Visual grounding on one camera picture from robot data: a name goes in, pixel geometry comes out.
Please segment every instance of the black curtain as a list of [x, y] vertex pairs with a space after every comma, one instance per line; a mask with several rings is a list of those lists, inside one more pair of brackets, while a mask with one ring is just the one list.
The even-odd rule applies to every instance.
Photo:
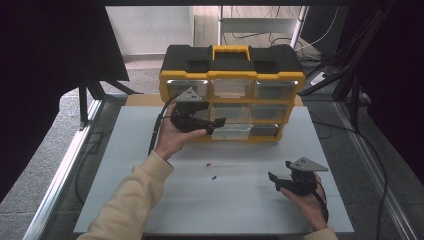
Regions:
[[0, 0], [0, 201], [31, 160], [63, 94], [128, 75], [97, 1]]
[[396, 1], [359, 64], [369, 115], [424, 183], [424, 7]]

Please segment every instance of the metal frame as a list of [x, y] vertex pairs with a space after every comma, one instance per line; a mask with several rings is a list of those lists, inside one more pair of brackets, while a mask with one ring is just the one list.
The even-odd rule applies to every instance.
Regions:
[[59, 198], [62, 188], [65, 185], [68, 175], [74, 165], [75, 159], [77, 158], [88, 132], [90, 131], [92, 120], [96, 117], [101, 104], [101, 100], [94, 100], [91, 103], [88, 112], [89, 124], [75, 134], [62, 163], [56, 171], [56, 174], [50, 183], [50, 186], [44, 195], [44, 198], [41, 201], [41, 204], [38, 207], [25, 236], [23, 237], [24, 240], [40, 239], [42, 236], [56, 201]]
[[370, 5], [366, 0], [96, 0], [105, 6], [350, 6]]
[[[345, 104], [334, 102], [334, 105], [337, 112], [339, 113], [340, 118], [343, 121], [344, 126], [346, 128], [352, 129], [352, 125], [349, 122], [349, 113]], [[356, 149], [358, 150], [359, 155], [361, 156], [364, 166], [368, 171], [374, 186], [376, 187], [378, 193], [382, 195], [384, 190], [384, 178], [377, 159], [375, 159], [372, 150], [370, 150], [367, 143], [360, 136], [352, 132], [349, 132], [349, 135]], [[384, 203], [402, 239], [418, 239], [417, 235], [412, 229], [412, 225], [410, 224], [408, 217], [403, 211], [402, 206], [399, 204], [399, 201], [390, 188], [387, 188]]]
[[301, 6], [297, 19], [291, 18], [224, 18], [223, 6], [218, 13], [218, 45], [224, 33], [293, 33], [290, 46], [299, 39], [308, 7]]

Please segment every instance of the transparent drawer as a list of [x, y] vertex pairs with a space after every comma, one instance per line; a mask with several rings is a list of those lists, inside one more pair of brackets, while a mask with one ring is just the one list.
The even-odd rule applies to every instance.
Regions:
[[212, 97], [227, 99], [247, 99], [250, 96], [252, 81], [243, 79], [212, 80]]
[[252, 127], [248, 104], [213, 104], [211, 119], [227, 118], [225, 125], [216, 128], [212, 134], [214, 140], [244, 140], [249, 137]]
[[251, 104], [250, 112], [254, 119], [281, 121], [287, 111], [286, 104]]
[[254, 98], [291, 100], [298, 81], [256, 81]]
[[253, 124], [250, 136], [274, 137], [277, 136], [279, 129], [278, 124]]
[[181, 94], [190, 87], [204, 100], [208, 99], [208, 80], [167, 80], [169, 97]]
[[209, 118], [209, 109], [205, 109], [205, 110], [197, 111], [197, 112], [194, 114], [194, 117], [195, 117], [195, 118], [198, 118], [198, 119], [203, 119], [203, 120], [208, 120], [208, 121], [210, 121], [210, 118]]

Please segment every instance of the aluminum rail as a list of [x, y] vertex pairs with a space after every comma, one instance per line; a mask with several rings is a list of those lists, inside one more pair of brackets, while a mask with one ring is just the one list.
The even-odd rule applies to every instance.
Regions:
[[25, 233], [25, 236], [23, 237], [24, 240], [34, 240], [41, 238], [56, 201], [59, 198], [62, 188], [65, 185], [69, 173], [75, 163], [75, 159], [77, 158], [84, 140], [90, 131], [92, 120], [96, 117], [101, 104], [101, 100], [94, 100], [91, 103], [88, 110], [89, 124], [83, 130], [78, 131], [75, 134], [71, 145], [69, 146], [68, 151], [62, 160], [62, 163], [56, 171], [56, 174], [53, 177], [53, 180], [50, 183], [50, 186], [47, 189], [47, 192], [44, 195], [44, 198], [41, 201], [41, 204], [38, 207], [38, 210], [35, 213], [35, 216], [32, 219], [31, 224]]
[[[349, 121], [349, 113], [346, 109], [345, 104], [341, 102], [334, 102], [334, 105], [336, 107], [337, 112], [339, 113], [340, 118], [343, 121], [343, 125], [346, 128], [353, 129]], [[377, 191], [381, 196], [384, 191], [384, 177], [378, 160], [375, 158], [374, 153], [372, 152], [368, 144], [364, 141], [364, 139], [362, 139], [362, 137], [352, 132], [349, 132], [349, 135], [356, 149], [358, 150], [359, 155], [361, 156], [361, 159], [374, 183], [374, 186], [377, 188]], [[417, 235], [412, 229], [412, 225], [410, 224], [410, 221], [406, 216], [402, 206], [400, 205], [399, 201], [396, 199], [392, 190], [389, 187], [387, 188], [384, 204], [390, 216], [392, 217], [392, 220], [396, 228], [398, 229], [398, 232], [401, 235], [402, 239], [418, 239]]]

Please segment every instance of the white board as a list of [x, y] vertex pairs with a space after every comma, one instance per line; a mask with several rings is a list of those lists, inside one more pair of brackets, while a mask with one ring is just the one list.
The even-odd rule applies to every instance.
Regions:
[[171, 44], [193, 46], [191, 6], [108, 6], [122, 55], [165, 54]]
[[[74, 232], [87, 231], [100, 207], [134, 164], [147, 156], [159, 107], [123, 107]], [[296, 206], [275, 190], [268, 171], [289, 179], [285, 161], [307, 157], [329, 167], [306, 107], [295, 107], [277, 143], [188, 143], [170, 163], [175, 171], [152, 210], [146, 234], [287, 234], [310, 229]], [[353, 232], [334, 178], [319, 173], [329, 225]]]

